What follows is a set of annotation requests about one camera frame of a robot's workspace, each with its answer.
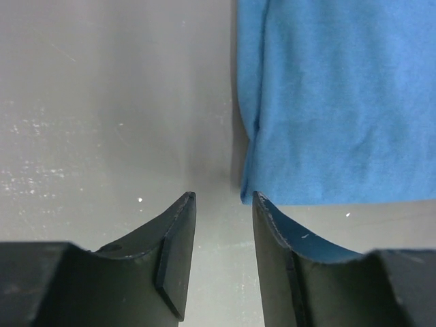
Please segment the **blue t shirt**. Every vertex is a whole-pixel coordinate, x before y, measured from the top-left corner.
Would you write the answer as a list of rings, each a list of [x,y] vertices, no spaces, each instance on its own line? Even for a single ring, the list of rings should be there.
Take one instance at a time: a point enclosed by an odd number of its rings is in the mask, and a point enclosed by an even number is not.
[[[239,1],[240,198],[435,197],[434,1]]]

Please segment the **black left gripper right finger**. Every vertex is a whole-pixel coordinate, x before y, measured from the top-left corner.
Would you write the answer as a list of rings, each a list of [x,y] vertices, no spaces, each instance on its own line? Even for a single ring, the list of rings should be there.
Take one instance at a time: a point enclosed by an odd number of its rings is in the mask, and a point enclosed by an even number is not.
[[[259,192],[252,209],[266,326],[374,326],[372,253],[318,236]]]

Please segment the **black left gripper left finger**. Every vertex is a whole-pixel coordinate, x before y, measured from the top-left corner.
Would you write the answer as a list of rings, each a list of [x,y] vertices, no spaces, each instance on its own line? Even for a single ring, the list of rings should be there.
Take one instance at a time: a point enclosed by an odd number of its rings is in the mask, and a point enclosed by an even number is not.
[[[196,228],[196,195],[93,253],[86,322],[181,322]]]

